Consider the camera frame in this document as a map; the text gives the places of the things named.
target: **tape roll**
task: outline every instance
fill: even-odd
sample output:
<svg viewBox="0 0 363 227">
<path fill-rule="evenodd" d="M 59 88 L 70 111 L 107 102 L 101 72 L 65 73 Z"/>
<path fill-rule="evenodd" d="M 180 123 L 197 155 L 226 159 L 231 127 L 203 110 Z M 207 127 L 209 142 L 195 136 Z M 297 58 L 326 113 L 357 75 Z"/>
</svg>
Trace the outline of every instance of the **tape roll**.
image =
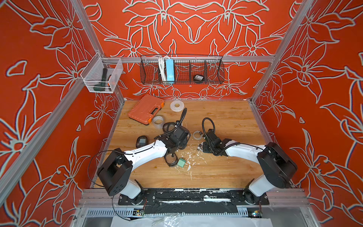
<svg viewBox="0 0 363 227">
<path fill-rule="evenodd" d="M 193 132 L 193 138 L 196 140 L 201 140 L 203 138 L 203 133 L 201 133 L 201 131 L 195 131 Z"/>
<path fill-rule="evenodd" d="M 184 103 L 180 100 L 175 100 L 170 103 L 170 108 L 174 112 L 179 112 L 184 109 Z"/>
<path fill-rule="evenodd" d="M 155 126 L 155 128 L 162 129 L 163 128 L 163 125 L 165 124 L 165 120 L 164 120 L 163 116 L 156 115 L 152 119 L 152 124 Z"/>
</svg>

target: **orange wall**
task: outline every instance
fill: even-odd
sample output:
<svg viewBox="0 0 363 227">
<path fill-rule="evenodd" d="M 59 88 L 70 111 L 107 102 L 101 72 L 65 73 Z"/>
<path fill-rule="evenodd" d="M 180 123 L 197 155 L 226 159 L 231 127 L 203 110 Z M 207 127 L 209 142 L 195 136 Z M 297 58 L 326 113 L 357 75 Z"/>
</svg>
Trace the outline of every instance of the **orange wall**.
<svg viewBox="0 0 363 227">
<path fill-rule="evenodd" d="M 363 225 L 362 14 L 315 1 L 257 102 L 323 226 Z"/>
<path fill-rule="evenodd" d="M 69 2 L 37 2 L 7 1 L 0 8 L 0 176 L 94 55 Z"/>
<path fill-rule="evenodd" d="M 1 176 L 95 53 L 68 0 L 8 0 L 0 17 Z M 69 225 L 119 105 L 83 88 L 0 208 L 0 226 Z"/>
<path fill-rule="evenodd" d="M 267 56 L 276 52 L 300 1 L 82 0 L 103 51 L 112 57 L 143 54 Z M 170 99 L 249 98 L 267 62 L 226 64 L 221 85 L 140 84 L 137 64 L 124 64 L 123 96 Z"/>
</svg>

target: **black wire basket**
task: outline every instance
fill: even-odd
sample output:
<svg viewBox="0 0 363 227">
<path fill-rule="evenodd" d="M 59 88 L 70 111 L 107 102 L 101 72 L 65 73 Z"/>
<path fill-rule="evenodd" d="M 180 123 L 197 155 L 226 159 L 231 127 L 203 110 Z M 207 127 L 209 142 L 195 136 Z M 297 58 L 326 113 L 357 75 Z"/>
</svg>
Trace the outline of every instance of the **black wire basket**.
<svg viewBox="0 0 363 227">
<path fill-rule="evenodd" d="M 222 56 L 178 54 L 174 60 L 174 81 L 163 81 L 159 57 L 167 55 L 142 55 L 140 77 L 142 84 L 221 84 L 224 82 Z"/>
</svg>

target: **white cable bundle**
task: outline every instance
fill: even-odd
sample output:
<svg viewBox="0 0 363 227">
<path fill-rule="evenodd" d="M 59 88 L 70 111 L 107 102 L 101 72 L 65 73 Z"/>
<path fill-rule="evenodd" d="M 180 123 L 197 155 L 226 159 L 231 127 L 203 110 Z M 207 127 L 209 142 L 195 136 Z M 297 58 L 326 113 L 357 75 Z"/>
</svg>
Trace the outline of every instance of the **white cable bundle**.
<svg viewBox="0 0 363 227">
<path fill-rule="evenodd" d="M 165 68 L 165 59 L 167 58 L 170 58 L 168 56 L 165 56 L 165 57 L 158 57 L 158 62 L 159 62 L 159 70 L 160 70 L 160 74 L 161 74 L 161 79 L 163 81 L 167 81 L 166 79 L 166 75 L 165 75 L 165 72 L 164 72 L 164 68 Z"/>
</svg>

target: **small black device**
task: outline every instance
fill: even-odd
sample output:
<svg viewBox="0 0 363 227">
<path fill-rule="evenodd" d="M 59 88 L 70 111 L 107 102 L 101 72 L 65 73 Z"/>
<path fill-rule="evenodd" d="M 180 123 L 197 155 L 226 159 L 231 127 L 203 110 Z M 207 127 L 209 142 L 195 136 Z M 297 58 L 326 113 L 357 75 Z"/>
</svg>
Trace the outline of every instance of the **small black device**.
<svg viewBox="0 0 363 227">
<path fill-rule="evenodd" d="M 146 146 L 147 144 L 148 144 L 147 137 L 144 135 L 139 136 L 139 138 L 137 138 L 136 141 L 136 148 L 141 148 L 143 146 Z"/>
</svg>

